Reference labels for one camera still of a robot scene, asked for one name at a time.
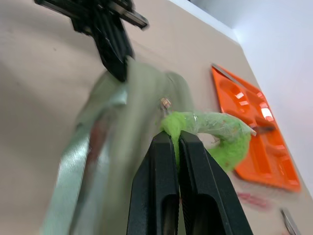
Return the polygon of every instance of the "orange plastic compartment tray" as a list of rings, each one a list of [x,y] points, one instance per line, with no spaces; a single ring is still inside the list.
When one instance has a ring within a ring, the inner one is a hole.
[[[247,181],[300,191],[299,178],[263,93],[228,71],[243,86],[235,84],[214,68],[212,72],[223,113],[236,116],[250,126],[276,128],[251,138],[248,155],[236,167],[236,172]]]

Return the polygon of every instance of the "clear plastic wrap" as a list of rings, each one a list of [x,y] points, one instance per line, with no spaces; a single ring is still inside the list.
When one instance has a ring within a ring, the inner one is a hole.
[[[207,133],[219,138],[220,143],[208,151],[224,171],[233,170],[245,158],[249,149],[250,135],[256,134],[240,119],[213,112],[173,112],[162,121],[161,129],[172,138],[178,168],[181,131],[192,134]]]
[[[239,136],[255,131],[240,119],[221,113],[182,113],[185,118],[185,131],[192,134],[207,133],[223,141],[233,142]]]

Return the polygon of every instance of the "black robotic claw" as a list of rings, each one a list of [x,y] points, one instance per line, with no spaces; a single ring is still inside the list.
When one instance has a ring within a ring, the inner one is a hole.
[[[101,61],[118,80],[127,78],[126,57],[134,53],[121,18],[145,29],[146,18],[134,11],[131,0],[34,0],[71,18],[74,30],[92,36]]]
[[[182,132],[177,175],[170,137],[155,136],[133,180],[127,235],[178,232],[179,189],[187,235],[253,235],[234,187],[203,143]]]

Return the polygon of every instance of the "bright green fuzzy toy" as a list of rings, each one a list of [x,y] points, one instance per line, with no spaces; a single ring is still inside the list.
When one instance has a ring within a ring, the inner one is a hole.
[[[218,137],[220,144],[208,149],[208,152],[224,171],[233,170],[245,158],[251,133],[254,133],[240,119],[221,113],[173,112],[162,121],[161,128],[172,138],[178,168],[181,131],[192,134],[207,133]]]

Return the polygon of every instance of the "beige table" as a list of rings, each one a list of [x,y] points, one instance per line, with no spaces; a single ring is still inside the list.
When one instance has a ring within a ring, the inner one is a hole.
[[[135,0],[151,27],[126,25],[136,58],[180,73],[196,108],[218,111],[212,62],[258,85],[241,47],[168,0]],[[102,72],[91,38],[69,20],[29,0],[0,2],[0,231],[33,235],[48,206],[62,149],[74,119]],[[243,205],[255,235],[281,235],[287,207],[302,235],[313,231],[313,201],[249,184],[230,175],[238,191],[261,195],[269,212]]]

